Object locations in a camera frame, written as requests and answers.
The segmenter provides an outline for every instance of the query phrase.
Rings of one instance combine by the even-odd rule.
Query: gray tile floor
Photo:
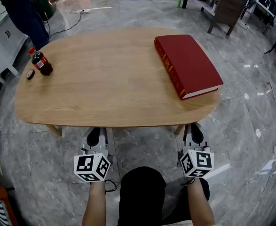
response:
[[[276,217],[276,54],[263,55],[271,44],[256,28],[236,25],[230,37],[226,26],[207,34],[210,17],[199,8],[177,9],[176,3],[150,0],[59,0],[49,20],[51,33],[75,24],[80,9],[112,7],[82,14],[73,29],[51,40],[73,34],[130,26],[172,28],[191,34],[207,50],[224,87],[217,108],[200,121],[215,153],[215,176],[208,178],[210,205],[222,225],[268,225]],[[29,60],[27,42],[16,60],[21,72]],[[62,127],[56,137],[45,126],[16,118],[14,96],[20,76],[9,74],[0,92],[0,162],[3,184],[16,188],[24,218],[31,225],[80,225],[89,184],[73,175],[73,156],[87,128]],[[181,168],[176,167],[182,135],[175,127],[109,129],[109,151],[120,179],[146,165],[159,170],[166,182],[163,215],[174,205]],[[107,194],[107,225],[118,220],[119,189]]]

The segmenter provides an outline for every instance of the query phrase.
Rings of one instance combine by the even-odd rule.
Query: black pants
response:
[[[202,178],[200,181],[209,200],[209,185]],[[165,187],[162,175],[149,167],[136,168],[125,174],[121,180],[118,226],[160,226],[191,220],[186,186],[181,190],[174,211],[162,220]]]

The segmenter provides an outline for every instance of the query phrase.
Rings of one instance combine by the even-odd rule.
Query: wooden table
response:
[[[127,28],[79,34],[41,49],[53,66],[47,77],[28,81],[29,61],[19,81],[15,108],[19,119],[79,127],[151,127],[185,125],[207,116],[218,91],[180,100],[155,50],[165,28]]]

